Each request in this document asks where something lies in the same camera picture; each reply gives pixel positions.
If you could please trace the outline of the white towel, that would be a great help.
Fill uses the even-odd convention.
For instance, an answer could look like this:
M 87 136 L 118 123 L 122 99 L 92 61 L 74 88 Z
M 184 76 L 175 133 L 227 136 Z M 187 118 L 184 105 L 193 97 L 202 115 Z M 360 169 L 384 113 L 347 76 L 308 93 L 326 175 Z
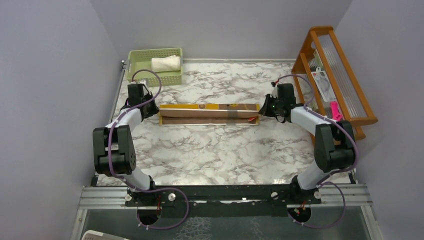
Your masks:
M 151 59 L 151 70 L 157 73 L 180 71 L 181 65 L 182 59 L 176 55 Z

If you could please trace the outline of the yellow bear towel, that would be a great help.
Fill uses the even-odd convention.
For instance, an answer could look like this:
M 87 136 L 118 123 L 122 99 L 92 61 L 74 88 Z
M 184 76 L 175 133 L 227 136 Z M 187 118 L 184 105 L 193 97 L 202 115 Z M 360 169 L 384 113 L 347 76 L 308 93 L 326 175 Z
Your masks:
M 160 126 L 229 126 L 259 124 L 260 105 L 255 103 L 162 104 Z

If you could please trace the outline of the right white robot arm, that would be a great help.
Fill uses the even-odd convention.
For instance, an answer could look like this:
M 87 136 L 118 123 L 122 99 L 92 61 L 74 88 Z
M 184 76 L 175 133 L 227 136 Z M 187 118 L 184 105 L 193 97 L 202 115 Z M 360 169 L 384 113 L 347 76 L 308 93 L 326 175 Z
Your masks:
M 296 124 L 314 136 L 314 161 L 296 175 L 288 190 L 289 199 L 300 204 L 331 175 L 350 171 L 357 162 L 358 148 L 353 127 L 347 120 L 335 121 L 297 103 L 294 86 L 272 83 L 259 114 Z

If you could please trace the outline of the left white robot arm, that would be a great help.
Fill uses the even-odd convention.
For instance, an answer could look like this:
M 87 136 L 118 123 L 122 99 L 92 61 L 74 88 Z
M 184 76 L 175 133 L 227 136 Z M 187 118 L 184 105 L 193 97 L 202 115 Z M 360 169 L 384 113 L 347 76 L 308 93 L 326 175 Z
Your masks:
M 157 191 L 152 177 L 137 167 L 132 132 L 144 119 L 158 114 L 159 108 L 145 81 L 129 84 L 127 92 L 116 119 L 92 132 L 94 168 L 100 175 L 123 182 L 149 206 L 157 200 Z

